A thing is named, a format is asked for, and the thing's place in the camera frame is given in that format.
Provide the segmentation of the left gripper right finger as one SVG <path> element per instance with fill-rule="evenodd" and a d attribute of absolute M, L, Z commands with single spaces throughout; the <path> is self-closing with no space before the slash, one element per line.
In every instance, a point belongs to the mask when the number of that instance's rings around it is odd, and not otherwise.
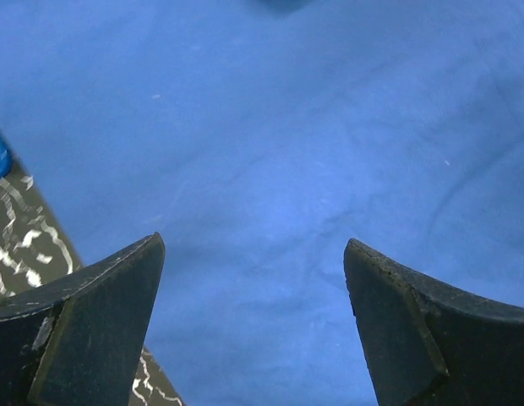
<path fill-rule="evenodd" d="M 524 405 L 524 308 L 351 239 L 344 272 L 380 405 Z"/>

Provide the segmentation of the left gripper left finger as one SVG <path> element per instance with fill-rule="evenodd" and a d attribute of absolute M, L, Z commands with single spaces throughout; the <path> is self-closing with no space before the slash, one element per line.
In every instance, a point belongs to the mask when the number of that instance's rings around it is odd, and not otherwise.
<path fill-rule="evenodd" d="M 158 233 L 0 299 L 0 405 L 126 405 L 156 300 Z"/>

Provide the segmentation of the blue surgical drape cloth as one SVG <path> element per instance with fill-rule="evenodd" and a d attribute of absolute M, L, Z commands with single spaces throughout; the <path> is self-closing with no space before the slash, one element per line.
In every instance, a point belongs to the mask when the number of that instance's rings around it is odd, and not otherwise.
<path fill-rule="evenodd" d="M 189 405 L 373 405 L 349 239 L 524 307 L 524 1 L 0 1 L 0 128 L 84 261 L 166 243 Z"/>

